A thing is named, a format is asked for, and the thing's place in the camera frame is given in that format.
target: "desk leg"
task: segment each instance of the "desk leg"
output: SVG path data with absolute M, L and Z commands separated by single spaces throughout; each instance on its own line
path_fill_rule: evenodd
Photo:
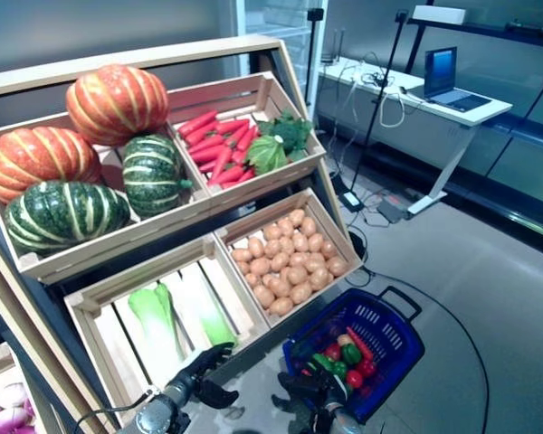
M 467 147 L 469 147 L 469 145 L 471 144 L 474 135 L 477 134 L 478 129 L 478 127 L 472 127 L 466 130 L 462 130 L 464 131 L 464 134 L 462 134 L 460 140 L 458 140 L 456 149 L 452 153 L 451 158 L 444 167 L 443 171 L 436 179 L 436 182 L 434 183 L 431 192 L 423 197 L 421 200 L 413 203 L 408 207 L 408 211 L 412 215 L 418 214 L 423 209 L 429 207 L 433 203 L 440 201 L 442 198 L 444 198 L 444 196 L 446 196 L 446 192 L 443 191 L 443 187 L 446 185 L 446 182 L 453 174 L 454 169 L 461 161 L 462 156 L 466 152 Z

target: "squash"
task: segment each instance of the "squash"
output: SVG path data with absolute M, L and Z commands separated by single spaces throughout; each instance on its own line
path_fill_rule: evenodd
M 66 128 L 18 128 L 0 136 L 0 202 L 9 203 L 42 181 L 96 182 L 99 156 Z
M 107 65 L 78 78 L 66 92 L 66 108 L 78 131 L 99 145 L 123 146 L 137 133 L 167 120 L 167 91 L 146 71 Z
M 151 217 L 183 203 L 192 183 L 173 141 L 157 134 L 132 138 L 125 146 L 123 182 L 134 212 Z
M 5 209 L 5 226 L 22 251 L 51 253 L 99 237 L 129 221 L 129 205 L 102 185 L 48 181 Z

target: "plastic shopping basket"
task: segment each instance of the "plastic shopping basket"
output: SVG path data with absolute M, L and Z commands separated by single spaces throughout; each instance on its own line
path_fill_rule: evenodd
M 401 297 L 414 309 L 413 314 L 406 317 L 385 301 L 387 292 Z M 283 345 L 288 372 L 299 374 L 312 355 L 322 353 L 351 327 L 373 351 L 376 364 L 376 374 L 365 379 L 346 404 L 357 421 L 364 423 L 423 356 L 423 342 L 410 324 L 421 312 L 419 305 L 394 287 L 379 296 L 350 288 Z

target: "floor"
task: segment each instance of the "floor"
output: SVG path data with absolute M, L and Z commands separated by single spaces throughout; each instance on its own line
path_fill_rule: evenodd
M 343 160 L 348 164 L 343 169 L 348 185 L 356 152 L 351 147 Z M 488 434 L 543 434 L 543 254 L 444 203 L 389 225 L 374 213 L 380 194 L 405 187 L 380 174 L 363 174 L 367 177 L 358 178 L 355 190 L 367 208 L 361 214 L 341 211 L 354 223 L 351 231 L 367 238 L 367 267 L 420 288 L 466 326 L 489 376 Z M 367 275 L 358 271 L 350 280 L 360 287 Z M 423 309 L 413 325 L 425 354 L 363 432 L 481 433 L 486 391 L 465 333 L 447 313 L 406 285 L 377 277 L 366 290 L 378 294 L 391 284 Z M 401 299 L 391 302 L 410 313 Z M 305 410 L 281 410 L 272 397 L 287 398 L 275 380 L 282 364 L 281 349 L 275 346 L 256 365 L 245 366 L 227 384 L 240 390 L 237 406 L 227 412 L 192 411 L 201 417 L 193 418 L 190 432 L 299 433 L 307 420 Z

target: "red tomato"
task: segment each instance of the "red tomato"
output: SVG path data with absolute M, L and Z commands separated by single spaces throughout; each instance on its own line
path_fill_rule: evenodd
M 364 379 L 358 371 L 350 369 L 346 374 L 346 383 L 348 383 L 352 387 L 352 389 L 357 389 L 358 387 L 361 387 L 363 381 Z
M 356 370 L 362 374 L 364 378 L 370 378 L 376 373 L 376 365 L 371 360 L 362 359 L 359 364 L 356 365 Z
M 333 360 L 340 360 L 339 345 L 337 343 L 330 345 L 328 348 L 326 348 L 326 351 L 324 351 L 324 355 Z

